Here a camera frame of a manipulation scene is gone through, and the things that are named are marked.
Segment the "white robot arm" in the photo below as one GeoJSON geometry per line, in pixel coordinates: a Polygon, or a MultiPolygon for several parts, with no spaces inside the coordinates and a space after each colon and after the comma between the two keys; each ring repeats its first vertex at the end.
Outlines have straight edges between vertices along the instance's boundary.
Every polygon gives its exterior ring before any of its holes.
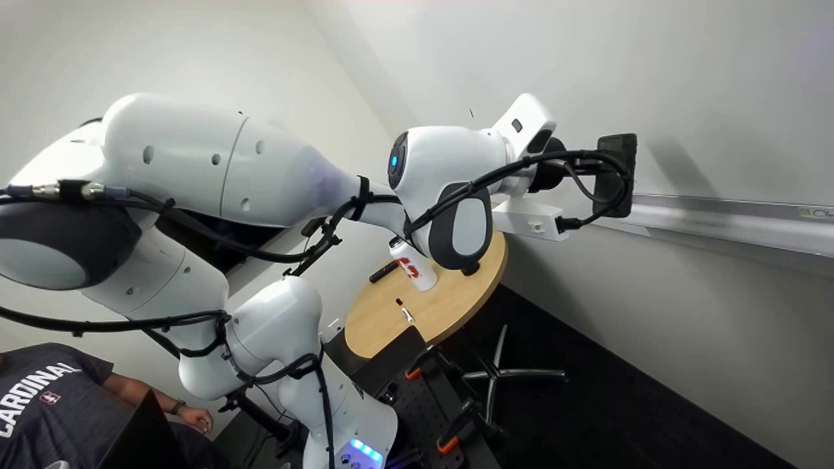
{"type": "Polygon", "coordinates": [[[492,240],[490,197],[593,175],[608,149],[571,151],[523,94],[481,129],[421,124],[386,156],[388,185],[346,175],[311,142],[234,110],[130,94],[38,151],[2,188],[0,274],[37,288],[76,288],[178,345],[188,391],[216,397],[273,379],[308,430],[305,461],[345,455],[384,466],[393,407],[361,392],[320,352],[318,291],[287,275],[242,306],[178,227],[248,258],[269,252],[240,228],[287,228],[318,215],[386,227],[412,263],[475,271],[492,240]]]}

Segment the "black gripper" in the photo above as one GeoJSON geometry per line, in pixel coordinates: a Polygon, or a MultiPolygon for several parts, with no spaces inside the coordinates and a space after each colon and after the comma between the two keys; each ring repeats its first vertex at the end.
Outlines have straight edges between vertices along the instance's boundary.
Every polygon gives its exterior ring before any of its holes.
{"type": "MultiPolygon", "coordinates": [[[[531,192],[552,189],[563,182],[566,168],[556,162],[556,154],[563,151],[563,142],[558,137],[549,137],[541,149],[541,162],[535,167],[535,176],[530,182],[531,192]]],[[[600,164],[601,159],[597,151],[566,151],[566,162],[574,167],[590,167],[600,164]]]]}

